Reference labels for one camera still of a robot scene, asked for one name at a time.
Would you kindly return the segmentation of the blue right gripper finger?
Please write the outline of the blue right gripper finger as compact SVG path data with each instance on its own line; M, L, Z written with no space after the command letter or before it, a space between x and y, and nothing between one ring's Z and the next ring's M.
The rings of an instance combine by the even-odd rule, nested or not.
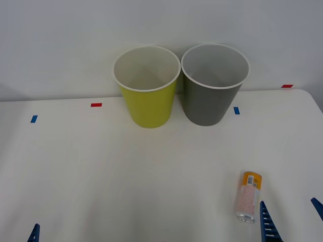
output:
M259 212L260 212L261 241L262 242L271 242L271 241L283 242L266 208L264 201L260 202Z
M316 198L312 198L311 202L315 207L317 213L319 214L320 218L323 219L323 204Z

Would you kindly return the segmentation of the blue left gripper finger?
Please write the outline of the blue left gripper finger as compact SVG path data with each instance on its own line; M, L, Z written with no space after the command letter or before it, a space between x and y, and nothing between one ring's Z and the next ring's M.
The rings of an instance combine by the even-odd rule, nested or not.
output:
M40 235L40 225L36 223L30 236L28 237L27 242L39 242L39 235Z

